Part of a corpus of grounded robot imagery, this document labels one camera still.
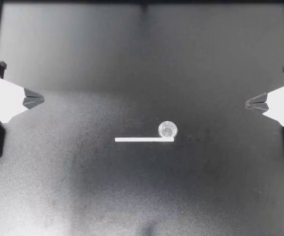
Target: black tabletop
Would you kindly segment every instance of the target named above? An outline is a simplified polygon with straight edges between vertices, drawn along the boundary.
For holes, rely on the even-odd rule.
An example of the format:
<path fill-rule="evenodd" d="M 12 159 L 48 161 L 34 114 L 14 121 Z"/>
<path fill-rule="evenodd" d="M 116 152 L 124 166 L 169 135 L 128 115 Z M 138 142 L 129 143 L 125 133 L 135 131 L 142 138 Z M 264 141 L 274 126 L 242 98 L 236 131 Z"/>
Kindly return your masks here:
<path fill-rule="evenodd" d="M 284 236 L 284 133 L 245 101 L 284 85 L 283 3 L 5 2 L 0 236 Z M 173 121 L 173 143 L 156 137 Z"/>

